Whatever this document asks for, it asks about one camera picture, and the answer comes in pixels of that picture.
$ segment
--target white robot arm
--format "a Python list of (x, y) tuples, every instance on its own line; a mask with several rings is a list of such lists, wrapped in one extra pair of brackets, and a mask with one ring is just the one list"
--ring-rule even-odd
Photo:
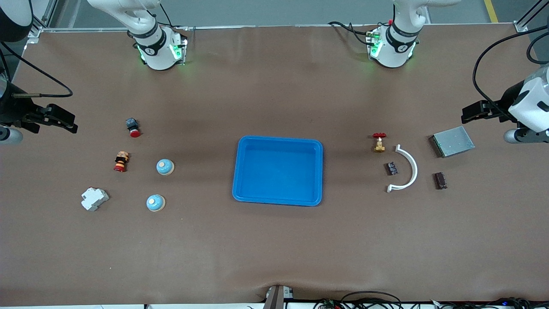
[(504, 133), (511, 144), (549, 143), (549, 67), (536, 70), (525, 80), (508, 88), (501, 99), (481, 100), (462, 110), (463, 124), (477, 119), (511, 121), (517, 129)]
[(145, 64), (166, 70), (184, 61), (187, 38), (169, 27), (160, 26), (148, 13), (160, 0), (88, 0), (91, 6), (116, 18), (129, 30)]
[[(23, 40), (29, 34), (31, 27), (32, 5), (29, 0), (0, 0), (0, 43), (8, 52), (22, 59), (23, 62), (26, 60), (16, 54), (5, 42)], [(3, 61), (3, 65), (3, 69), (7, 70), (5, 61)], [(54, 79), (43, 71), (41, 73)], [(55, 81), (65, 87), (69, 94), (27, 93), (12, 84), (9, 74), (0, 74), (0, 144), (21, 142), (23, 135), (19, 130), (11, 128), (13, 126), (32, 133), (38, 133), (40, 125), (57, 126), (71, 133), (78, 131), (78, 125), (74, 123), (75, 116), (69, 111), (53, 103), (44, 108), (33, 102), (33, 98), (60, 98), (72, 95), (72, 91), (68, 87), (58, 80)]]
[(374, 36), (368, 39), (371, 58), (388, 68), (402, 66), (412, 56), (416, 38), (426, 17), (422, 7), (448, 7), (461, 0), (392, 0), (395, 16), (390, 25), (381, 25), (373, 30)]

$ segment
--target white plastic connector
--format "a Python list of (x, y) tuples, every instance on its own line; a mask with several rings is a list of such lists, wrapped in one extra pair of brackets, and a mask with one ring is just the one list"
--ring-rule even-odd
[(409, 154), (408, 152), (406, 152), (405, 150), (401, 149), (400, 144), (396, 145), (395, 152), (400, 153), (406, 159), (408, 159), (408, 161), (410, 162), (410, 165), (412, 166), (412, 179), (410, 179), (410, 181), (405, 185), (401, 185), (401, 186), (389, 185), (389, 186), (387, 186), (387, 192), (391, 192), (392, 190), (402, 190), (404, 188), (407, 188), (411, 184), (413, 184), (413, 182), (416, 181), (416, 178), (417, 178), (417, 163), (416, 163), (416, 160), (413, 159), (412, 155)]
[(84, 199), (80, 202), (82, 206), (87, 211), (95, 211), (99, 205), (109, 199), (109, 196), (102, 189), (89, 187), (86, 192), (82, 193), (82, 198)]

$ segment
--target red knob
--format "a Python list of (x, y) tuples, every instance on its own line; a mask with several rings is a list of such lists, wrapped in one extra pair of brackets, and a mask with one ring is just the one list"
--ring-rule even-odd
[(130, 136), (131, 137), (140, 137), (141, 133), (139, 132), (139, 130), (133, 129), (133, 130), (130, 131)]

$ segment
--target blue tray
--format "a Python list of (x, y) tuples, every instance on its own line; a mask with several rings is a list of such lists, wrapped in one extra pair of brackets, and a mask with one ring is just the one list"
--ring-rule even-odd
[(317, 206), (322, 199), (322, 144), (244, 136), (238, 142), (233, 197), (241, 202)]

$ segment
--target blue bottle cap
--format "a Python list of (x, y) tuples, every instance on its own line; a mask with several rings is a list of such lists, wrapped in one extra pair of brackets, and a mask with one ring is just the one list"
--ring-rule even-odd
[(150, 211), (161, 211), (165, 205), (166, 205), (166, 200), (161, 195), (158, 195), (158, 194), (151, 195), (147, 199), (147, 208)]
[(173, 172), (173, 169), (175, 168), (173, 162), (171, 160), (168, 160), (168, 159), (162, 159), (160, 161), (158, 161), (158, 163), (156, 164), (156, 171), (160, 174), (160, 175), (170, 175), (172, 172)]

